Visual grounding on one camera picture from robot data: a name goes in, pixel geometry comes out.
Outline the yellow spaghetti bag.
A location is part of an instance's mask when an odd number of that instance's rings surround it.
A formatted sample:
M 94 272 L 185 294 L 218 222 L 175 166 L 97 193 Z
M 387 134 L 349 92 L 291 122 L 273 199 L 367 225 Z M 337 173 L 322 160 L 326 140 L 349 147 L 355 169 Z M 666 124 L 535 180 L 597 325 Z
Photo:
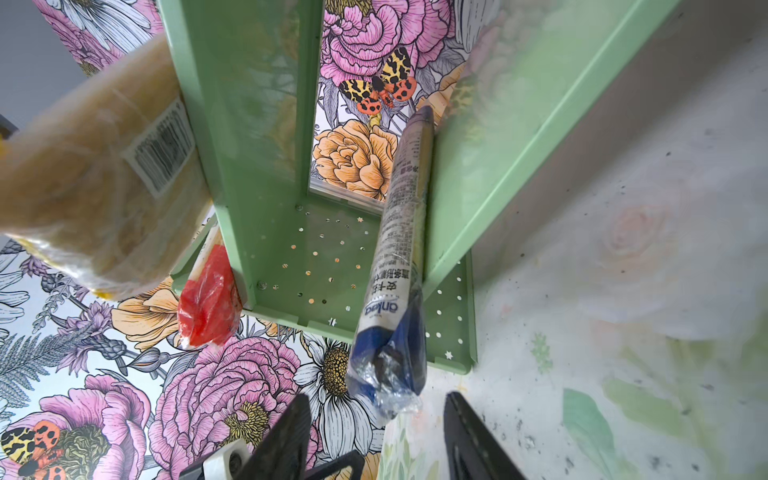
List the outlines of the yellow spaghetti bag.
M 212 206 L 164 36 L 89 78 L 1 156 L 1 231 L 95 295 L 163 281 Z

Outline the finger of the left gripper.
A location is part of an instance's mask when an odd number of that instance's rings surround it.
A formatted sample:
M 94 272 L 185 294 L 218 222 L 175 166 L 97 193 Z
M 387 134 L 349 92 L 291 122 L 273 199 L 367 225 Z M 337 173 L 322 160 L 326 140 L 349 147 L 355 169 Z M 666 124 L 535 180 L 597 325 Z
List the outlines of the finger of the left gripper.
M 365 466 L 364 456 L 357 451 L 348 452 L 326 464 L 304 472 L 304 480 L 324 480 L 332 475 L 347 471 L 351 480 L 362 478 Z

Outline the blue-ended spaghetti bag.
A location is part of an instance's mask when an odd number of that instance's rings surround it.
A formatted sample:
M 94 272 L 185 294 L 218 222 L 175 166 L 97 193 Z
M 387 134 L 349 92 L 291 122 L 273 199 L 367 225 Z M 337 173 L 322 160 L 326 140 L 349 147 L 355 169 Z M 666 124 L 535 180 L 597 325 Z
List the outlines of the blue-ended spaghetti bag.
M 382 424 L 419 408 L 426 384 L 424 231 L 434 113 L 414 113 L 396 150 L 346 385 Z

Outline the red-ended spaghetti bag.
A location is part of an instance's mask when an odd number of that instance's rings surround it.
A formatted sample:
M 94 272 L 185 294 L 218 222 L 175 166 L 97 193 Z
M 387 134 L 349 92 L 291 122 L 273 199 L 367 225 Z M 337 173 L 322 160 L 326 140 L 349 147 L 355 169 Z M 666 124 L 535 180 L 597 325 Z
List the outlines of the red-ended spaghetti bag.
M 242 302 L 219 225 L 206 236 L 178 303 L 180 345 L 224 345 L 238 329 Z

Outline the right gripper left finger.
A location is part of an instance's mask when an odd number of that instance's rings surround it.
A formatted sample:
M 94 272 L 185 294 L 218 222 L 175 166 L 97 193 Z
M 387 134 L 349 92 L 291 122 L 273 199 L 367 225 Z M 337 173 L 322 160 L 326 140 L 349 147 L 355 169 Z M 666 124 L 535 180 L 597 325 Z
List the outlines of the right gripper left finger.
M 311 409 L 298 394 L 238 472 L 237 479 L 303 479 L 307 470 Z

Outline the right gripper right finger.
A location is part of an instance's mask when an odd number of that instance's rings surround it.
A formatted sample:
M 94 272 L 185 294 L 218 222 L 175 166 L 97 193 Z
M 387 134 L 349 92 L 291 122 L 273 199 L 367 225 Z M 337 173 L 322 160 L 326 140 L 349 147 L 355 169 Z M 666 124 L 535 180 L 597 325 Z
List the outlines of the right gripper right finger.
M 446 395 L 444 439 L 452 480 L 525 479 L 482 419 L 457 391 Z

